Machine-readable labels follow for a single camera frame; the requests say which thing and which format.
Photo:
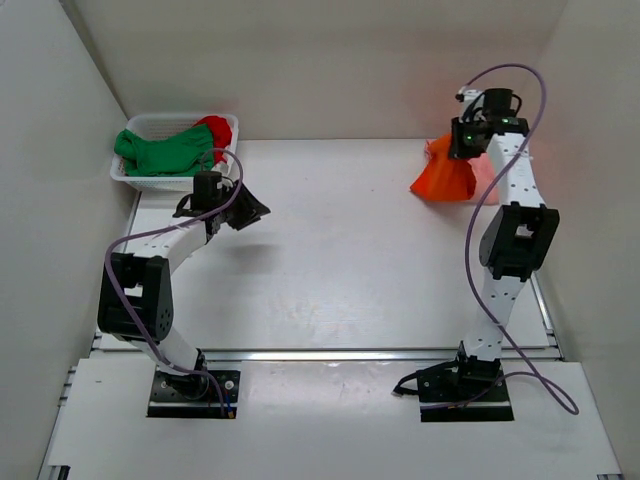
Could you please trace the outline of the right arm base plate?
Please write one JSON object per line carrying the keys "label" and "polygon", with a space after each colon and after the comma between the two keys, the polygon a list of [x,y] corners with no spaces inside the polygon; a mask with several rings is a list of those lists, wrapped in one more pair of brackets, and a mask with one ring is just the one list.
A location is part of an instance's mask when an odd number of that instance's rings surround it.
{"label": "right arm base plate", "polygon": [[514,419],[501,361],[480,360],[460,346],[454,359],[402,377],[392,394],[416,396],[423,423]]}

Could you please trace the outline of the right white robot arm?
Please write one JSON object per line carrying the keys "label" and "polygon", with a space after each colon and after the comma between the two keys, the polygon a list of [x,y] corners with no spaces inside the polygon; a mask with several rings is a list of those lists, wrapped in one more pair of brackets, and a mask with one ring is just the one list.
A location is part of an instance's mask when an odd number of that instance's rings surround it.
{"label": "right white robot arm", "polygon": [[451,122],[449,155],[456,161],[485,153],[495,171],[499,206],[479,243],[484,281],[482,305],[461,341],[458,369],[448,376],[449,391],[471,400],[485,382],[500,375],[503,330],[518,295],[539,270],[559,225],[559,212],[546,206],[536,185],[529,152],[528,122],[513,107],[512,90],[462,88],[464,110]]}

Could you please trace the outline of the orange t-shirt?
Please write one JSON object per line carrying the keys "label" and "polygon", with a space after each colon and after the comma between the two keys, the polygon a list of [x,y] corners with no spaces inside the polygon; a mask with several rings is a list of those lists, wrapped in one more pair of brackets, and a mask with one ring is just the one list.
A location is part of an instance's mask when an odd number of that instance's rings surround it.
{"label": "orange t-shirt", "polygon": [[464,202],[471,200],[477,185],[468,160],[449,156],[452,135],[445,134],[425,144],[426,166],[410,185],[411,193],[426,202]]}

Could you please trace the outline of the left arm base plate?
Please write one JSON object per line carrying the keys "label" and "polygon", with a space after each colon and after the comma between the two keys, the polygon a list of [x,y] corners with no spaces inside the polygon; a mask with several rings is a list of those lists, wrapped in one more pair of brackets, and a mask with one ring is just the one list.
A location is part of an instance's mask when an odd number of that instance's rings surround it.
{"label": "left arm base plate", "polygon": [[149,418],[224,419],[237,417],[241,371],[211,369],[221,394],[208,376],[169,374],[156,368],[147,406]]}

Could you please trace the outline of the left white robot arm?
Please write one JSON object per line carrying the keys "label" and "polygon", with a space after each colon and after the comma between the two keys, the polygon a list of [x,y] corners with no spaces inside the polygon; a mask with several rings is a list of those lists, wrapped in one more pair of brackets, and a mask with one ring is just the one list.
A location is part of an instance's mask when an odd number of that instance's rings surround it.
{"label": "left white robot arm", "polygon": [[105,254],[97,323],[145,352],[188,398],[208,389],[201,351],[173,326],[172,274],[224,225],[239,231],[271,213],[244,185],[219,172],[194,176],[167,226],[117,240]]}

